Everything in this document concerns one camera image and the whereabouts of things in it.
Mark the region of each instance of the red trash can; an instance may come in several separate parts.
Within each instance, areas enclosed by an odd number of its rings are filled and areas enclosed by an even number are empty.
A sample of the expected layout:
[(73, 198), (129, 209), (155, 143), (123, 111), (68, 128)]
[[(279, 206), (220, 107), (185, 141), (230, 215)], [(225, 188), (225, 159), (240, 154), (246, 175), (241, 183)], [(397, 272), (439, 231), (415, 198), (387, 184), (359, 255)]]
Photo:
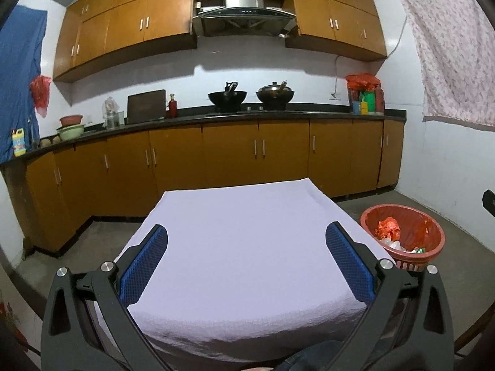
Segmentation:
[[(400, 245), (408, 251), (415, 247), (424, 247), (422, 254), (409, 254), (394, 250), (382, 244), (375, 235), (378, 222), (391, 216), (400, 228)], [(445, 245), (445, 234), (440, 225), (431, 216), (404, 205), (376, 205), (366, 209), (361, 215), (361, 227), (377, 240), (390, 256), (397, 267), (409, 271), (421, 271), (430, 261), (434, 260)]]

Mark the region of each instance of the stainless steel range hood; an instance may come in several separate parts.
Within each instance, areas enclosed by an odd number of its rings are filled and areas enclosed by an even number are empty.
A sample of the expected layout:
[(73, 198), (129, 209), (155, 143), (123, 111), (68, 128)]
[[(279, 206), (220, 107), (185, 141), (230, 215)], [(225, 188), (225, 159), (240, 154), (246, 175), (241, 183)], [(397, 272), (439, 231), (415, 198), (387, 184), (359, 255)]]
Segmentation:
[(265, 8), (263, 0), (224, 0), (224, 7), (203, 8), (192, 18), (198, 36), (286, 36), (294, 26), (294, 14)]

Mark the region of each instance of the bowl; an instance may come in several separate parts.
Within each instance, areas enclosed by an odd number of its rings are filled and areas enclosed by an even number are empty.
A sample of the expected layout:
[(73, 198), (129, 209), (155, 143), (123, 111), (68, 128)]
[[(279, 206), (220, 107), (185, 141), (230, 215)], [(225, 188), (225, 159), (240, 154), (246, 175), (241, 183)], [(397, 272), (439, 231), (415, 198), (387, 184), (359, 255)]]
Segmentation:
[(83, 116), (80, 114), (73, 114), (71, 116), (65, 116), (60, 119), (60, 123), (62, 127), (75, 126), (77, 124), (81, 124), (81, 120)]
[(60, 135), (60, 139), (62, 141), (70, 141), (71, 139), (75, 139), (84, 132), (84, 124), (76, 124), (74, 126), (61, 127), (57, 129), (58, 134)]

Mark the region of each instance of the orange plastic bag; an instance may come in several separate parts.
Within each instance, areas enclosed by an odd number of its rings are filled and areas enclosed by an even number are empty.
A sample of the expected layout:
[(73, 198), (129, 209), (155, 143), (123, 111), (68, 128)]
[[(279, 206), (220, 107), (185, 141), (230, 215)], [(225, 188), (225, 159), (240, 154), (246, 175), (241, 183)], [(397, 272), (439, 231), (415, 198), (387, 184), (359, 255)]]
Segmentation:
[(375, 235), (380, 240), (388, 237), (392, 241), (398, 241), (400, 240), (399, 223), (389, 216), (385, 220), (378, 222), (378, 228), (375, 230)]
[(347, 89), (365, 90), (372, 92), (381, 82), (372, 74), (358, 74), (346, 76)]

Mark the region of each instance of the wok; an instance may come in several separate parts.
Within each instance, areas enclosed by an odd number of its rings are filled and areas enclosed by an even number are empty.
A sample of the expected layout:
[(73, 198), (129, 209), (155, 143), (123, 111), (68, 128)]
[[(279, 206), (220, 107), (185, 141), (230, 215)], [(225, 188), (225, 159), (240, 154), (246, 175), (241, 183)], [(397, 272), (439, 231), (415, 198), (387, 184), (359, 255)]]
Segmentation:
[(235, 113), (241, 110), (241, 103), (248, 93), (235, 90), (237, 85), (237, 82), (227, 82), (223, 92), (208, 94), (208, 98), (215, 105), (216, 112)]

